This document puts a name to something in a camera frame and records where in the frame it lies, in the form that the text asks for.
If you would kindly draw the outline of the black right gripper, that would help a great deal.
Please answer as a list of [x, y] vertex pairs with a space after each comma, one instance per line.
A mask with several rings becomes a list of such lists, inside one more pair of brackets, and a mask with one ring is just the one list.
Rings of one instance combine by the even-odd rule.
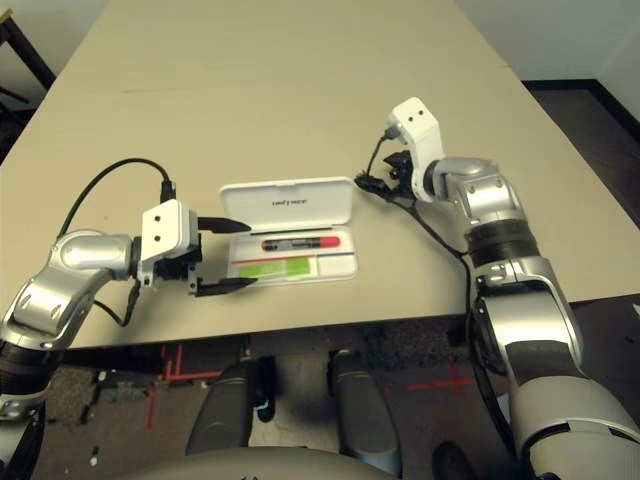
[[390, 187], [383, 179], [368, 176], [369, 192], [373, 194], [394, 194], [398, 198], [413, 200], [414, 193], [411, 185], [411, 155], [409, 151], [394, 152], [384, 158], [390, 167], [390, 173], [395, 174], [397, 185]]

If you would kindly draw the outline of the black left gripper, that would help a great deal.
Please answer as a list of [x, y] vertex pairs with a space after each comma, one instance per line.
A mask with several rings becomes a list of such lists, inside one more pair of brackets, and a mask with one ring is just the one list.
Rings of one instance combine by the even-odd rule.
[[[199, 231], [214, 234], [235, 234], [249, 232], [250, 226], [236, 220], [221, 217], [198, 217]], [[158, 260], [154, 266], [157, 278], [169, 281], [184, 281], [191, 294], [195, 296], [226, 295], [246, 288], [257, 282], [256, 278], [234, 277], [224, 278], [217, 283], [205, 284], [197, 277], [197, 265], [202, 262], [201, 235], [198, 235], [196, 246], [187, 253], [174, 258]]]

